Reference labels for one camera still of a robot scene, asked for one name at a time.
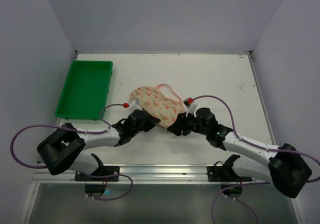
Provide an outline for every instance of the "green tray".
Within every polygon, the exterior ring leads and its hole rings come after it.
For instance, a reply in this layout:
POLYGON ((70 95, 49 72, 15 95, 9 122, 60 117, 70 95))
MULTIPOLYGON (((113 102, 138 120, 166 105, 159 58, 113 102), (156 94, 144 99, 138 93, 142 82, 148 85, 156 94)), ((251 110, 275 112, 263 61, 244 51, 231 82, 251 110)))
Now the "green tray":
POLYGON ((55 115, 66 119, 98 120, 107 101, 112 66, 112 61, 74 60, 55 115))

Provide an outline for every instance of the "patterned fabric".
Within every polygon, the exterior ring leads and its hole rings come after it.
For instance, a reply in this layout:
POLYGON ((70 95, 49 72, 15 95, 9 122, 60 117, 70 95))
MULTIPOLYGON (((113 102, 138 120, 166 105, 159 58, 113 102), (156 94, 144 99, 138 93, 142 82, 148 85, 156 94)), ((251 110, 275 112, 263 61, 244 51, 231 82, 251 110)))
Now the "patterned fabric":
POLYGON ((130 101, 139 99, 139 106, 150 115, 159 118, 160 126, 168 128, 175 123, 179 113, 185 112, 184 107, 176 100, 165 97, 159 90, 151 86, 142 86, 133 90, 130 101))

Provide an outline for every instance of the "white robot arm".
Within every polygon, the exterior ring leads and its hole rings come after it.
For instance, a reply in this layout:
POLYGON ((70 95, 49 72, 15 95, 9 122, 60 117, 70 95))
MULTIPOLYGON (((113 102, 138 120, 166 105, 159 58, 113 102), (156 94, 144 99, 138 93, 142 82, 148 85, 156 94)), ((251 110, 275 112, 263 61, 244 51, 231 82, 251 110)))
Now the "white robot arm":
MULTIPOLYGON (((209 108, 203 107, 196 111, 195 102, 185 105, 188 111, 179 113, 173 125, 167 130, 177 136, 186 136, 191 132, 206 136, 211 146, 230 151, 239 155, 232 155, 222 166, 216 166, 217 173, 224 180, 236 180, 240 177, 250 177, 272 183, 284 195, 295 198, 312 171, 296 153, 271 152, 269 149, 282 149, 295 151, 289 144, 274 146, 237 135, 231 128, 219 124, 215 115, 209 108), (242 141, 245 139, 255 146, 242 141)), ((127 119, 121 119, 113 124, 108 132, 102 134, 90 134, 103 131, 76 129, 70 123, 63 127, 82 131, 84 134, 58 129, 41 142, 37 151, 52 175, 60 174, 66 170, 103 175, 103 164, 95 154, 87 154, 83 150, 96 147, 118 147, 128 143, 141 131, 148 132, 155 127, 160 120, 140 109, 133 103, 134 110, 127 119)))
POLYGON ((215 173, 223 179, 230 180, 240 177, 255 178, 273 184, 287 197, 297 197, 312 171, 299 154, 281 152, 295 151, 293 146, 269 145, 244 137, 231 128, 219 124, 209 108, 199 108, 194 116, 197 103, 186 99, 184 104, 188 111, 178 114, 175 123, 168 127, 169 132, 176 136, 186 136, 191 132, 199 133, 206 136, 211 146, 239 154, 232 155, 222 167, 215 167, 217 169, 215 173))

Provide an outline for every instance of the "mounting plate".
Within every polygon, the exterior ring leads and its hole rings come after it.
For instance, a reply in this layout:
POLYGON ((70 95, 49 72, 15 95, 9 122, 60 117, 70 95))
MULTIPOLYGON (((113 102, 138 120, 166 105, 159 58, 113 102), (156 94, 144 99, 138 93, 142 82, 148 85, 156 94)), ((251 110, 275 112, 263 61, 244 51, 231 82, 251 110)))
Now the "mounting plate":
MULTIPOLYGON (((120 167, 118 165, 105 165, 103 168, 98 169, 97 172, 94 172, 93 174, 95 176, 109 176, 114 174, 119 174, 120 167)), ((85 175, 78 174, 78 172, 75 173, 74 180, 76 182, 101 182, 103 179, 101 178, 91 178, 87 177, 85 175)), ((109 177, 107 179, 108 182, 117 182, 119 180, 118 176, 109 177)))
MULTIPOLYGON (((207 166, 206 170, 207 170, 207 176, 208 176, 208 181, 209 182, 226 182, 226 183, 230 183, 230 182, 238 182, 239 178, 226 178, 224 176, 221 175, 217 175, 218 173, 221 173, 219 171, 219 169, 223 169, 222 166, 207 166)), ((243 182, 251 182, 252 178, 251 177, 242 177, 242 181, 243 182)))

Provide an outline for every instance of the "white table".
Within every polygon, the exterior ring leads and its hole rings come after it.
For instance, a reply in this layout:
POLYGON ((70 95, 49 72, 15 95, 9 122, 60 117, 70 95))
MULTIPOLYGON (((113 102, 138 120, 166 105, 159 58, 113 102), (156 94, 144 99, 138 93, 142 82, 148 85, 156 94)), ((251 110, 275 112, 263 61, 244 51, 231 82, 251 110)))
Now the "white table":
MULTIPOLYGON (((169 84, 184 100, 200 95, 214 95, 230 106, 237 131, 247 137, 271 144, 266 118, 247 55, 211 54, 79 54, 78 60, 112 61, 107 105, 129 102, 132 90, 141 86, 169 84)), ((166 96, 171 93, 160 89, 166 96)), ((222 103, 212 98, 197 101, 198 107, 208 107, 219 123, 231 127, 231 119, 222 103)), ((128 109, 111 107, 104 118, 114 124, 129 115, 128 109)), ((105 127, 101 121, 60 120, 78 128, 105 127)), ((187 164, 213 165, 225 161, 232 153, 212 147, 205 136, 191 133, 175 136, 156 126, 140 132, 120 147, 100 147, 85 152, 97 154, 105 164, 187 164)))

